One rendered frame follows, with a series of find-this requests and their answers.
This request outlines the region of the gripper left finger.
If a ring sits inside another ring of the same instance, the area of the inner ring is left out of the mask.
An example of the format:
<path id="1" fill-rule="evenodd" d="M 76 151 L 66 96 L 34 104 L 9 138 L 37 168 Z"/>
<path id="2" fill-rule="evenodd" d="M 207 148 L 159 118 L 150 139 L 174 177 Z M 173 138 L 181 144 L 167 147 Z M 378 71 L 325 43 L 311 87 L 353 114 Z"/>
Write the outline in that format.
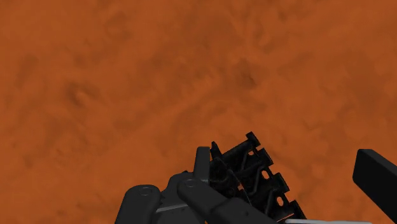
<path id="1" fill-rule="evenodd" d="M 277 224 L 239 198 L 228 199 L 211 188 L 209 179 L 210 148 L 198 147 L 192 176 L 178 181 L 176 193 L 183 204 L 196 216 L 183 213 L 182 218 L 171 218 L 171 224 L 194 224 L 193 219 L 208 224 Z M 154 185 L 137 185 L 123 197 L 115 224 L 153 224 L 160 207 L 161 192 Z"/>

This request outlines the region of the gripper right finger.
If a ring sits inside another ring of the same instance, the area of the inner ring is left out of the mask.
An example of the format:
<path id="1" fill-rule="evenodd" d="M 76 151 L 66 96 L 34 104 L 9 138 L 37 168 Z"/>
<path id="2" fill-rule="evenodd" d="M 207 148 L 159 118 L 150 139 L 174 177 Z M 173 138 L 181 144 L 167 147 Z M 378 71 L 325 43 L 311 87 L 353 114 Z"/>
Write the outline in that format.
<path id="1" fill-rule="evenodd" d="M 352 180 L 392 222 L 397 222 L 397 165 L 372 149 L 359 149 Z"/>

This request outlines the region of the black notched rack-shaped object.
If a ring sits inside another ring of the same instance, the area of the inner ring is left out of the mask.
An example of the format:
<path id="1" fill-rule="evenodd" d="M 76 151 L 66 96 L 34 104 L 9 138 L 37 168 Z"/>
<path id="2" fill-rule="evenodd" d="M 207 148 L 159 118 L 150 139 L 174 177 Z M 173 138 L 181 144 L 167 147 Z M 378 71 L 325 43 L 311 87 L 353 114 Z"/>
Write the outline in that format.
<path id="1" fill-rule="evenodd" d="M 222 153 L 211 143 L 209 184 L 227 198 L 237 197 L 280 224 L 288 218 L 305 219 L 297 201 L 289 201 L 289 187 L 280 173 L 272 173 L 273 161 L 253 132 L 246 140 Z"/>

